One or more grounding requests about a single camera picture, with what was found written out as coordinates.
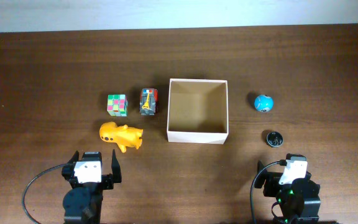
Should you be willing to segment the grey red toy truck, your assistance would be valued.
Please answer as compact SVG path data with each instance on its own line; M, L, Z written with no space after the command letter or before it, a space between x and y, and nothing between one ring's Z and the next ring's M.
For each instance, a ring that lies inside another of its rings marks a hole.
M139 112L144 116L153 116L158 111L158 90L143 88L140 93Z

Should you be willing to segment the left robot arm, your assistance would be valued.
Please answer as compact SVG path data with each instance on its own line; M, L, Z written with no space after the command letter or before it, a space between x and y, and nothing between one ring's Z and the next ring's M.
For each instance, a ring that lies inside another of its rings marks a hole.
M114 184L122 182L121 168L112 153L110 174L102 174L100 152L85 152L80 156L76 151L62 168L63 178L71 190L63 198L64 222L98 224L101 219L103 192L112 190Z

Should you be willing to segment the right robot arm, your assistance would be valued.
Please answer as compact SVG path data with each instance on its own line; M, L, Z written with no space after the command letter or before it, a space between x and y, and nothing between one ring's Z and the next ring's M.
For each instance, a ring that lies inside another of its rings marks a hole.
M278 216L272 212L273 222L281 224L318 223L320 185L311 180L305 159L285 159L266 166L257 163L257 175L254 177L250 195L253 190L263 189L265 197L272 197L272 207L279 206L282 212Z

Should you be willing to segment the colourful puzzle cube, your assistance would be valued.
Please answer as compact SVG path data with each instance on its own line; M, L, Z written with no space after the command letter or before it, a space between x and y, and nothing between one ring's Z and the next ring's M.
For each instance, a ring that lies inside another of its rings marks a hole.
M127 97L124 94L108 95L107 112L110 116L127 116Z

